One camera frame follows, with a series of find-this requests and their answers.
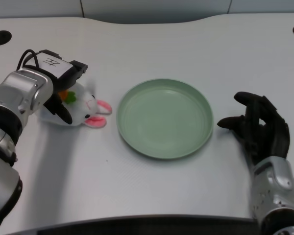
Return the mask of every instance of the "stuffed bunny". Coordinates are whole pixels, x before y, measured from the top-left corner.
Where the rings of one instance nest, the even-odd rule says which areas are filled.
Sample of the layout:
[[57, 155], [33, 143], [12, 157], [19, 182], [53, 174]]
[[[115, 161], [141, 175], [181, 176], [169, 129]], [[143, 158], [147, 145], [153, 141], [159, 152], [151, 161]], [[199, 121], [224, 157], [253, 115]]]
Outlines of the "stuffed bunny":
[[[85, 124], [93, 128], [101, 128], [106, 125], [106, 118], [98, 114], [111, 114], [111, 106], [102, 100], [96, 100], [95, 96], [87, 91], [82, 85], [76, 83], [74, 86], [58, 93], [63, 101], [64, 107], [72, 117], [71, 126]], [[59, 125], [69, 125], [58, 115], [52, 115], [45, 107], [38, 113], [42, 121], [52, 122]]]

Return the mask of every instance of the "white table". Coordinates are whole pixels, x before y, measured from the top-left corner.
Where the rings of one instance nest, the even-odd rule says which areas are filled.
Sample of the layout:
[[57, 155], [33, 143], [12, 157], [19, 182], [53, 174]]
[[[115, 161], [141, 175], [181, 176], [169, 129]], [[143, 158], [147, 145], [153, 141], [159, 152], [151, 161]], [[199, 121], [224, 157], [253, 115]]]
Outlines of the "white table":
[[[80, 82], [114, 113], [106, 127], [63, 128], [29, 119], [15, 168], [21, 198], [0, 234], [143, 214], [250, 217], [249, 172], [239, 144], [216, 126], [245, 107], [238, 91], [266, 95], [290, 127], [294, 172], [294, 14], [237, 14], [176, 24], [121, 25], [80, 18], [0, 19], [0, 82], [26, 49], [49, 49], [89, 65]], [[134, 85], [184, 81], [209, 100], [209, 142], [193, 156], [157, 161], [133, 152], [116, 127], [117, 105]]]

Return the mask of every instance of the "robotic hand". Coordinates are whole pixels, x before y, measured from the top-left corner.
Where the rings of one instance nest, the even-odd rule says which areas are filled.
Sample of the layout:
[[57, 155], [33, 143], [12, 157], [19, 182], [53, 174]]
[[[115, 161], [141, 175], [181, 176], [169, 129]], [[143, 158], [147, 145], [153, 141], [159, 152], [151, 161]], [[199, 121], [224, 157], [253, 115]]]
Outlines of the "robotic hand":
[[[238, 92], [245, 116], [227, 117], [218, 126], [233, 130], [253, 164], [251, 211], [263, 235], [294, 234], [294, 177], [286, 160], [290, 145], [287, 123], [265, 97]], [[259, 124], [262, 119], [266, 124]]]
[[87, 67], [77, 61], [68, 63], [48, 50], [39, 53], [27, 50], [16, 71], [0, 84], [0, 225], [22, 192], [19, 174], [12, 166], [17, 161], [15, 145], [28, 116], [45, 106], [71, 124], [72, 117], [58, 92], [74, 85]]

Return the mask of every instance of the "black cable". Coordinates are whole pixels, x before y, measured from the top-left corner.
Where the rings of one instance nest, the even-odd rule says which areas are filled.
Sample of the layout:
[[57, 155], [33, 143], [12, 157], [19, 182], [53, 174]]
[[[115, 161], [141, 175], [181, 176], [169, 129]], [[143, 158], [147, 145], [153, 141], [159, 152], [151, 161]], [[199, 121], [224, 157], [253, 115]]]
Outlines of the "black cable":
[[26, 50], [26, 51], [23, 53], [23, 55], [21, 56], [20, 61], [19, 61], [19, 63], [18, 63], [18, 66], [17, 66], [16, 70], [19, 70], [19, 69], [21, 68], [21, 64], [22, 64], [22, 62], [23, 62], [25, 56], [26, 56], [29, 52], [30, 52], [30, 53], [33, 55], [33, 57], [34, 57], [36, 67], [39, 68], [39, 63], [38, 63], [38, 59], [37, 59], [37, 55], [36, 55], [36, 53], [35, 53], [33, 50], [28, 49], [28, 50]]

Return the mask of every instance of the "green plastic dish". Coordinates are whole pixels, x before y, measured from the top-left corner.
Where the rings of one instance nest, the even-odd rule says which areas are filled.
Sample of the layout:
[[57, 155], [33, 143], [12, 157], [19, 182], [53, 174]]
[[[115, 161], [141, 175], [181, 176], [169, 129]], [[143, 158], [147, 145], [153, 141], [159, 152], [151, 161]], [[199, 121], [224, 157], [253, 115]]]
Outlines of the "green plastic dish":
[[123, 97], [117, 126], [135, 150], [154, 158], [174, 159], [195, 152], [208, 140], [213, 114], [195, 88], [156, 79], [137, 85]]

